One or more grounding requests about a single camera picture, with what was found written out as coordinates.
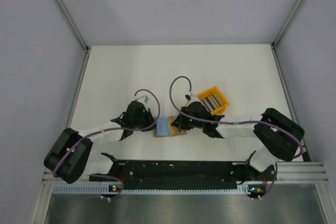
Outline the tan leather card holder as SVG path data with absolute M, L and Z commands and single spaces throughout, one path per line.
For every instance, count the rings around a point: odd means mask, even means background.
M 154 138 L 163 138 L 163 137 L 172 137 L 170 136 L 170 127 L 172 123 L 177 118 L 177 116 L 161 116 L 156 122 L 156 128 L 153 130 Z M 174 136 L 182 136 L 186 135 L 187 131 L 182 130 L 182 134 L 174 135 Z

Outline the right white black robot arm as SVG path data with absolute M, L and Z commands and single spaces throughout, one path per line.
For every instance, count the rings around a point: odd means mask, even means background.
M 183 106 L 172 126 L 187 131 L 199 128 L 212 138 L 247 137 L 259 139 L 263 146 L 254 151 L 245 166 L 252 180 L 264 174 L 266 168 L 278 161 L 290 162 L 304 152 L 304 129 L 274 108 L 258 116 L 230 118 L 212 115 L 201 102 Z

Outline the yellow plastic bin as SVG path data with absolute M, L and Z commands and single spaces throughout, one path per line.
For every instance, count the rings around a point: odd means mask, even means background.
M 230 102 L 222 94 L 217 86 L 207 89 L 196 95 L 211 115 L 222 115 Z

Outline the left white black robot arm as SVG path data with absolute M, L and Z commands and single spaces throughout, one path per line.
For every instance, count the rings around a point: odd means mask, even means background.
M 154 117 L 146 100 L 147 97 L 142 96 L 131 101 L 119 117 L 101 126 L 82 131 L 63 130 L 45 157 L 44 166 L 69 184 L 91 174 L 102 174 L 107 180 L 116 179 L 119 168 L 113 157 L 100 154 L 98 148 L 124 140 L 134 131 L 154 129 Z

